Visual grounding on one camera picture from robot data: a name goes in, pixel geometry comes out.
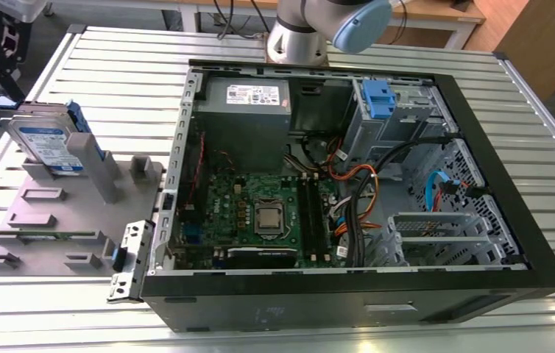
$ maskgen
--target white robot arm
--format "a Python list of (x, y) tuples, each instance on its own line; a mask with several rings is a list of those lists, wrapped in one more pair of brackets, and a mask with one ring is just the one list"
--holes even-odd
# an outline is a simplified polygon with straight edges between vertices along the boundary
[(378, 39), (393, 13), (389, 0), (281, 0), (266, 50), (271, 61), (321, 65), (326, 41), (349, 54)]

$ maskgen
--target green motherboard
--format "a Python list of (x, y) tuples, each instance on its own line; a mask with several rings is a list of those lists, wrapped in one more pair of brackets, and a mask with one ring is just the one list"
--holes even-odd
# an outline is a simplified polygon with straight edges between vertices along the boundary
[(331, 180), (210, 176), (205, 220), (182, 227), (186, 242), (195, 244), (193, 251), (187, 247), (190, 267), (213, 267), (211, 251), (215, 257), (219, 247), (294, 249), (297, 268), (338, 267), (323, 216), (334, 195)]

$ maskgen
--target slotted metal table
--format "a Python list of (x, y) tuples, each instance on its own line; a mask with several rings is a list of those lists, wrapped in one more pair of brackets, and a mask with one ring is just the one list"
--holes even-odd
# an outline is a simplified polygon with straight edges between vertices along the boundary
[[(229, 36), (87, 27), (67, 33), (27, 96), (73, 99), (115, 160), (166, 165), (187, 59), (263, 61), (262, 43)], [(329, 49), (329, 64), (455, 77), (555, 250), (555, 120), (514, 68), (491, 54), (374, 46)], [(0, 140), (0, 223), (25, 178), (23, 153)], [(143, 352), (555, 352), (555, 294), (461, 324), (174, 334), (145, 304), (105, 303), (107, 278), (0, 278), (0, 349)]]

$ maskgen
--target ram slot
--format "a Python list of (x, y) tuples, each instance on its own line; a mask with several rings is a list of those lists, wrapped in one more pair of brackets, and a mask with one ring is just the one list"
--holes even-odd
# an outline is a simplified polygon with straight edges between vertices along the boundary
[(303, 251), (303, 257), (309, 259), (310, 256), (315, 254), (315, 250), (314, 250), (314, 236), (313, 236), (311, 225), (310, 225), (306, 189), (307, 189), (307, 181), (303, 179), (299, 179), (295, 182), (295, 198), (298, 201), (301, 249)]
[(310, 213), (310, 226), (313, 234), (313, 249), (317, 260), (323, 260), (326, 251), (325, 226), (322, 224), (322, 200), (318, 191), (318, 182), (310, 181), (306, 188), (307, 207)]

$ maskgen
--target blue drive bay latch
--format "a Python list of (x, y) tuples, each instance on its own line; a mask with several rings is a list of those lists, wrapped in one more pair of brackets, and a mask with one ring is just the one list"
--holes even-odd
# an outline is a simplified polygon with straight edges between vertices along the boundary
[(395, 107), (395, 95), (385, 80), (362, 80), (362, 93), (371, 119), (387, 119)]

